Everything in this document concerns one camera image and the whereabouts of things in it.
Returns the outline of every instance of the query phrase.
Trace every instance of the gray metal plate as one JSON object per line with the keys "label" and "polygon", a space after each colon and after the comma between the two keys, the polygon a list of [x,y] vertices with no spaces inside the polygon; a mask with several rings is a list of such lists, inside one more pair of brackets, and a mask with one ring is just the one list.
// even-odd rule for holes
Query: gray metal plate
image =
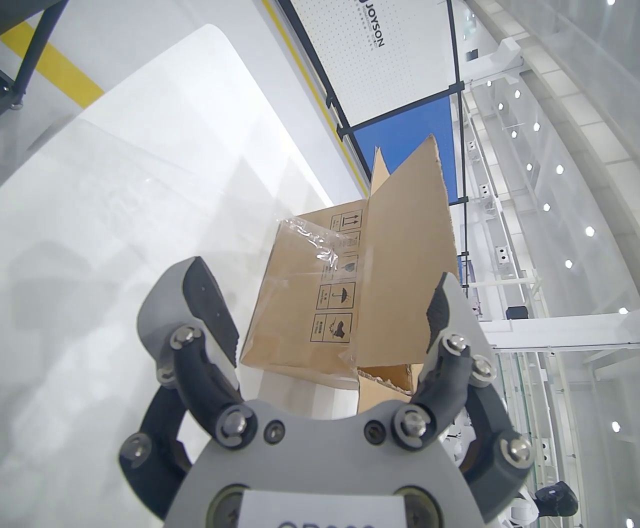
{"label": "gray metal plate", "polygon": [[[396,445],[390,425],[403,403],[387,401],[366,413],[328,421],[292,416],[262,401],[246,405],[259,421],[253,442],[240,451],[209,442],[178,492],[166,528],[204,527],[209,504],[232,484],[332,495],[392,495],[404,486],[418,486],[440,506],[444,526],[484,526],[462,474],[440,442],[419,452]],[[364,426],[373,419],[387,428],[387,439],[379,446],[364,438]],[[282,421],[286,429],[277,445],[263,438],[271,420]]]}

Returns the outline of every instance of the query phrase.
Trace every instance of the white pegboard panel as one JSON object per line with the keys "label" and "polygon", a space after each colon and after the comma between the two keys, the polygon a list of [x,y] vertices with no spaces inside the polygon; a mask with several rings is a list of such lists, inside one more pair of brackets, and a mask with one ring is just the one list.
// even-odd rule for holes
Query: white pegboard panel
{"label": "white pegboard panel", "polygon": [[350,125],[455,82],[442,0],[292,0]]}

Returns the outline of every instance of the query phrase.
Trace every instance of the umbrella symbol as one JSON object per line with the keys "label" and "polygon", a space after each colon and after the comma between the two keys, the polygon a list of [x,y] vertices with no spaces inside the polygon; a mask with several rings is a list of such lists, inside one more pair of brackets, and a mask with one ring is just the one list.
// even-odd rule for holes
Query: umbrella symbol
{"label": "umbrella symbol", "polygon": [[339,297],[340,298],[340,304],[342,304],[347,300],[347,298],[349,297],[349,294],[347,293],[347,290],[342,288],[342,293],[341,294],[340,293],[338,293],[338,294],[333,293],[331,295],[331,297]]}

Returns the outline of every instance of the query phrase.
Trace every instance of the black metal frame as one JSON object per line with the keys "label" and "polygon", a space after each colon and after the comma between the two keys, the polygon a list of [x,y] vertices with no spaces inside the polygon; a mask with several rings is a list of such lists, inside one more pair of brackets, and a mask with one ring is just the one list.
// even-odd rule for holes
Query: black metal frame
{"label": "black metal frame", "polygon": [[296,33],[302,48],[305,50],[305,53],[307,54],[309,62],[311,62],[313,69],[316,71],[316,74],[324,87],[324,90],[327,94],[326,95],[327,107],[331,108],[331,106],[333,106],[335,108],[336,113],[338,114],[339,124],[336,128],[336,132],[338,133],[342,141],[344,141],[345,136],[349,138],[351,144],[353,145],[353,149],[356,155],[358,156],[358,160],[362,165],[362,169],[365,172],[367,179],[369,181],[371,181],[371,171],[369,170],[367,161],[364,159],[364,155],[362,154],[362,149],[358,144],[358,140],[355,137],[355,134],[354,134],[355,131],[360,130],[364,127],[367,127],[369,125],[372,125],[374,123],[378,123],[384,119],[388,119],[390,117],[396,116],[408,110],[412,110],[424,104],[429,104],[430,102],[441,99],[442,97],[449,97],[456,93],[458,94],[458,122],[460,123],[460,152],[461,152],[461,161],[462,161],[462,174],[461,174],[462,196],[459,196],[457,200],[449,203],[449,206],[452,207],[454,205],[462,205],[462,208],[463,208],[464,251],[462,252],[462,255],[465,258],[465,269],[467,271],[465,272],[464,282],[462,281],[462,277],[460,278],[460,282],[462,283],[462,286],[466,287],[465,291],[467,292],[467,295],[468,295],[468,283],[469,283],[468,258],[469,257],[468,257],[468,234],[467,234],[467,203],[469,201],[469,198],[467,196],[467,169],[465,166],[464,121],[463,121],[463,113],[462,113],[462,92],[465,89],[465,83],[460,79],[460,62],[458,60],[458,44],[456,41],[456,28],[455,28],[455,23],[453,18],[452,0],[446,0],[446,1],[447,1],[447,15],[449,17],[449,29],[451,31],[451,47],[453,51],[453,64],[454,64],[456,82],[450,85],[448,89],[443,90],[442,92],[434,93],[428,97],[424,97],[423,99],[419,99],[412,103],[406,104],[404,106],[401,106],[400,108],[396,108],[394,110],[391,110],[389,112],[386,112],[374,118],[368,119],[356,125],[349,124],[349,120],[344,114],[344,110],[342,109],[340,101],[336,96],[336,93],[335,93],[335,90],[333,89],[331,81],[329,80],[329,77],[326,71],[324,70],[322,63],[320,62],[320,59],[316,53],[316,50],[314,49],[314,46],[311,43],[311,39],[309,38],[309,35],[307,34],[307,31],[304,25],[302,24],[302,21],[300,20],[298,13],[296,12],[296,9],[291,3],[291,0],[276,0],[276,1],[280,5],[280,9],[282,10],[283,14],[289,21],[291,28]]}
{"label": "black metal frame", "polygon": [[9,108],[20,109],[22,107],[22,98],[27,92],[31,76],[62,11],[67,6],[67,2],[68,0],[60,0],[60,2],[53,4],[42,12],[42,17],[33,33],[15,80],[0,70],[0,115]]}

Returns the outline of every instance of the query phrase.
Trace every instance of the screw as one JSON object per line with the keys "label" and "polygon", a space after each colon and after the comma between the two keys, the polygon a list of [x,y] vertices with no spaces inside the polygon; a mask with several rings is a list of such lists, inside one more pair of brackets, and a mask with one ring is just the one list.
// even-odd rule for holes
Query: screw
{"label": "screw", "polygon": [[253,411],[243,404],[232,405],[216,420],[216,440],[229,449],[240,449],[253,440],[256,429]]}
{"label": "screw", "polygon": [[161,385],[172,386],[172,383],[175,381],[173,367],[171,365],[163,365],[158,368],[156,371],[156,379]]}
{"label": "screw", "polygon": [[246,418],[240,411],[233,411],[225,419],[222,425],[222,432],[227,436],[239,436],[246,429]]}
{"label": "screw", "polygon": [[509,443],[509,455],[515,462],[524,462],[531,456],[531,444],[522,437],[514,438]]}
{"label": "screw", "polygon": [[452,334],[447,338],[447,344],[453,350],[459,353],[462,352],[467,347],[467,340],[463,335]]}
{"label": "screw", "polygon": [[420,413],[409,411],[402,420],[402,429],[407,436],[420,438],[427,432],[427,422]]}
{"label": "screw", "polygon": [[377,420],[372,420],[364,426],[364,437],[373,445],[380,445],[387,437],[384,425]]}
{"label": "screw", "polygon": [[184,345],[190,343],[201,335],[202,332],[199,328],[185,324],[172,333],[169,345],[174,350],[180,350]]}
{"label": "screw", "polygon": [[264,428],[264,441],[267,444],[279,444],[284,438],[284,424],[279,420],[272,420]]}
{"label": "screw", "polygon": [[500,441],[500,451],[504,459],[518,469],[527,469],[533,463],[531,444],[522,436],[510,441],[503,438]]}
{"label": "screw", "polygon": [[469,383],[478,388],[488,387],[495,377],[496,371],[493,364],[486,357],[480,354],[475,355]]}
{"label": "screw", "polygon": [[151,453],[151,439],[144,433],[135,433],[127,438],[120,448],[120,456],[131,461],[135,469],[147,460]]}
{"label": "screw", "polygon": [[474,359],[474,372],[483,378],[491,377],[491,363],[483,356]]}

